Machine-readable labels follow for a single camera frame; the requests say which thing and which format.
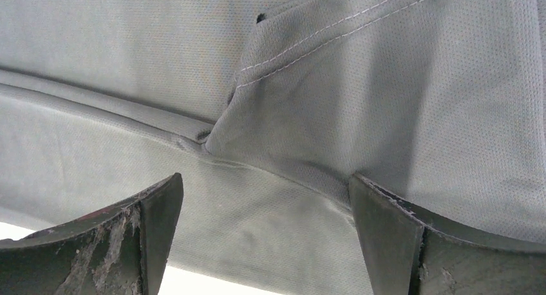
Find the dark grey t shirt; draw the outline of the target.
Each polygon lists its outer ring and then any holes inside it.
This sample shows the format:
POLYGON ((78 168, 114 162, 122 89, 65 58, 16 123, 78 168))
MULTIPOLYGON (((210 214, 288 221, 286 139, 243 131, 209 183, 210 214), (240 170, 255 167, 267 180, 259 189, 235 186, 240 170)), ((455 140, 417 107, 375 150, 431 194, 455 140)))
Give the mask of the dark grey t shirt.
POLYGON ((371 294, 347 183, 545 241, 545 0, 1 0, 1 220, 173 174, 169 264, 371 294))

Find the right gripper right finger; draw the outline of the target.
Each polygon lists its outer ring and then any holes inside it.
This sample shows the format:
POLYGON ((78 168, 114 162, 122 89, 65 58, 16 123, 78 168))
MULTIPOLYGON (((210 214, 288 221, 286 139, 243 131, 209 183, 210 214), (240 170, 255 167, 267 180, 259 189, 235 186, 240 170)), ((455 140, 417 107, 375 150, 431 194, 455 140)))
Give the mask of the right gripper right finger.
POLYGON ((348 186, 375 294, 544 294, 545 246, 450 220, 359 173, 348 186))

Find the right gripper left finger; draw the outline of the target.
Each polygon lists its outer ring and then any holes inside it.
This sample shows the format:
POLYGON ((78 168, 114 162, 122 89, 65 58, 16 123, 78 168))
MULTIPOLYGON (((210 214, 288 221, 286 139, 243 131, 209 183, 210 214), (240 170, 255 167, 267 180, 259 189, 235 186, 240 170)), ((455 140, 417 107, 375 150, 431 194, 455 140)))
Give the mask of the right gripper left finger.
POLYGON ((2 294, 157 294, 184 197, 178 173, 70 222, 1 241, 2 294))

